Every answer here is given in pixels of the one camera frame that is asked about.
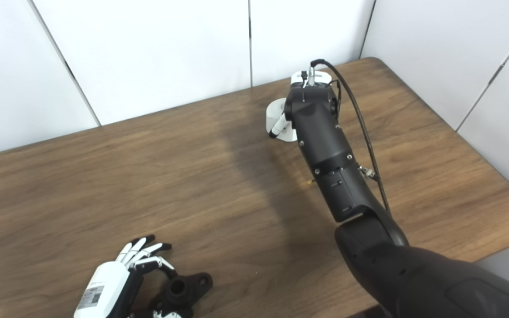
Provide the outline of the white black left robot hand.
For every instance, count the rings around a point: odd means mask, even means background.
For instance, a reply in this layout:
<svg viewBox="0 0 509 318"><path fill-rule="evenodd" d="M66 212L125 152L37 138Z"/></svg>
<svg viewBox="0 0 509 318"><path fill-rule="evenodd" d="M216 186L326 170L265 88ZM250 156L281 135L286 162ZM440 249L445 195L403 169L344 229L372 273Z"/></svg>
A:
<svg viewBox="0 0 509 318"><path fill-rule="evenodd" d="M73 314L75 318L191 318L194 306L211 288L209 276L178 275L160 251L171 244L154 243L154 235L127 243L112 260L97 266ZM167 286L142 312L133 311L133 302L144 275L161 270L168 277Z"/></svg>

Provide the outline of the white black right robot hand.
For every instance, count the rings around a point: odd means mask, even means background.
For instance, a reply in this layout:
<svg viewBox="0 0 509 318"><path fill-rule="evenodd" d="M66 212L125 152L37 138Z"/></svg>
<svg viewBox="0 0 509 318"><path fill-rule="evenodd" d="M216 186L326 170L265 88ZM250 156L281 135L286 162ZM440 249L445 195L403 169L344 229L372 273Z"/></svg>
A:
<svg viewBox="0 0 509 318"><path fill-rule="evenodd" d="M323 71L315 73L316 84L329 84L333 78ZM292 74L289 84L291 87L302 84L302 71ZM271 139L279 139L285 142L297 141L297 134L292 123L285 119L286 98L276 99L266 109L266 131Z"/></svg>

